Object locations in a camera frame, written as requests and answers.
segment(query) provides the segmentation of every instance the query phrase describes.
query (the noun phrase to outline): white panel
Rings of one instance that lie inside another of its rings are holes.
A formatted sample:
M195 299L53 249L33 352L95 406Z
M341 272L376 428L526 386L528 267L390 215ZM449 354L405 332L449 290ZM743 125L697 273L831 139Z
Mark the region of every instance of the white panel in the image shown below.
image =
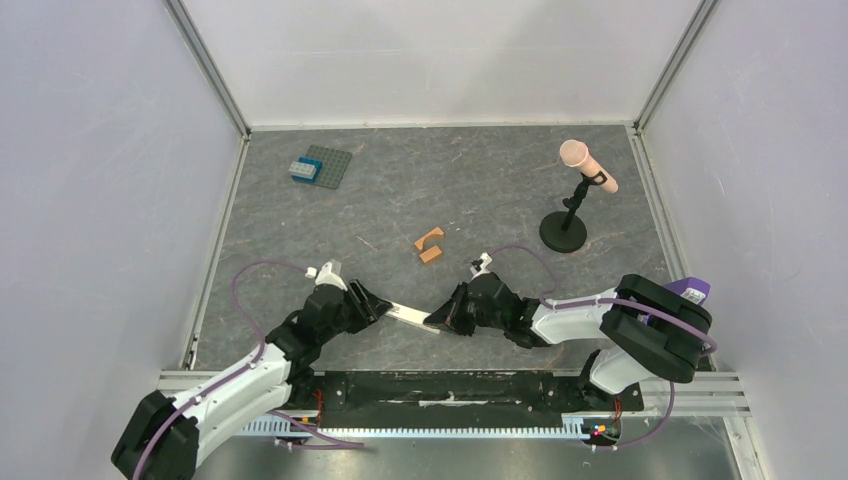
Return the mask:
M0 7L0 478L118 478L239 139L162 2Z
M697 0L189 0L253 126L634 119Z
M721 2L647 132L782 479L845 477L846 7Z

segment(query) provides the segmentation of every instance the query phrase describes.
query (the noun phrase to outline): orange block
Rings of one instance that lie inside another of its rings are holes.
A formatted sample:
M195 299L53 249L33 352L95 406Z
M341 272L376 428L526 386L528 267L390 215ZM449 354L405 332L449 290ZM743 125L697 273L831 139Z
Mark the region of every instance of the orange block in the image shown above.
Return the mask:
M430 233L428 233L427 235L424 235L423 237L416 240L415 241L415 248L417 248L419 252L423 252L424 251L424 244L426 242L429 242L431 240L441 240L443 238L445 238L445 232L443 232L441 228L436 227L436 228L430 230Z
M439 247L433 247L427 249L426 252L418 255L424 265L429 265L431 262L434 262L437 258L442 256L442 249Z

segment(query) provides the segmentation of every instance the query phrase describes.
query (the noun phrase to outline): black stand pole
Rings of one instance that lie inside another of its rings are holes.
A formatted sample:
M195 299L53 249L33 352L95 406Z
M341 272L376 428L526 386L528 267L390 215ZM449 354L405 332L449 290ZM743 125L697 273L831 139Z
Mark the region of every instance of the black stand pole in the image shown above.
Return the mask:
M597 185L595 181L583 175L583 181L574 189L571 198L564 198L562 204L567 212L553 212L542 219L539 225L539 236L551 250L560 253L571 253L580 249L586 243L586 225L577 217L577 209L589 193L589 187Z

